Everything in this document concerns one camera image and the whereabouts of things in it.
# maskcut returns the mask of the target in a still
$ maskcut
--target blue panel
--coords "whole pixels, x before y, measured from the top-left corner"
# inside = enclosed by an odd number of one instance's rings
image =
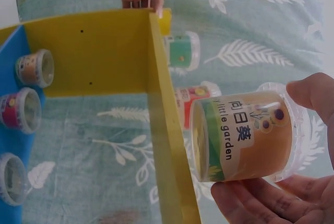
[[[15,78],[15,61],[30,53],[24,26],[18,26],[0,48],[0,96],[18,92],[20,85]],[[35,89],[45,103],[43,90]],[[0,124],[0,154],[11,152],[20,157],[27,167],[34,134],[26,135],[20,131],[7,129]],[[0,224],[21,224],[22,207],[11,207],[0,199]]]

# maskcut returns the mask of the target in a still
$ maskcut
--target plastic cup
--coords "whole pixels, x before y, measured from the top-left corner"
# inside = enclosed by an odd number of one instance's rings
[[[18,80],[25,86],[45,88],[54,78],[54,61],[49,50],[40,49],[36,53],[20,57],[15,65]]]
[[[0,97],[0,122],[8,128],[34,133],[41,123],[42,108],[37,92],[22,88],[18,93]]]
[[[269,82],[255,92],[196,100],[190,134],[197,178],[284,180],[305,161],[310,127],[307,110],[283,84]]]
[[[21,205],[28,192],[26,168],[21,159],[11,153],[0,157],[0,197],[11,206]]]
[[[163,37],[164,48],[171,67],[193,71],[199,66],[200,41],[196,33],[186,31],[183,36]]]
[[[190,107],[194,100],[221,96],[219,87],[203,81],[200,86],[179,87],[175,89],[175,100],[183,130],[189,130]]]

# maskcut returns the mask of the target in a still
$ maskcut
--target bedsheet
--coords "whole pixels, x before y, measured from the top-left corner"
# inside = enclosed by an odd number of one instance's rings
[[[333,76],[333,3],[165,0],[173,12],[173,34],[192,31],[201,46],[197,69],[170,68],[174,86],[209,81],[227,95],[253,91],[267,81],[285,84],[319,71]],[[20,19],[30,20],[118,8],[121,2],[17,0],[17,4]],[[161,223],[145,99],[136,95],[47,101],[31,154],[32,186],[22,223]],[[311,111],[309,124],[311,149],[299,173],[332,174],[326,127]],[[187,151],[189,143],[185,133]],[[210,195],[211,185],[193,179],[203,223],[227,223]]]

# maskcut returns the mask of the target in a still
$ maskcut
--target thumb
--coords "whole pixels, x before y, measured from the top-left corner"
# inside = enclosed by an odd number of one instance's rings
[[[287,92],[297,104],[315,110],[327,125],[328,150],[334,167],[334,79],[316,73],[288,83]]]

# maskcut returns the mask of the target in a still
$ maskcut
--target yellow board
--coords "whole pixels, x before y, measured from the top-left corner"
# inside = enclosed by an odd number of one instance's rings
[[[164,224],[200,224],[162,35],[171,11],[74,14],[24,23],[30,50],[53,53],[55,78],[46,96],[148,94],[160,209]],[[0,30],[0,43],[15,27]]]

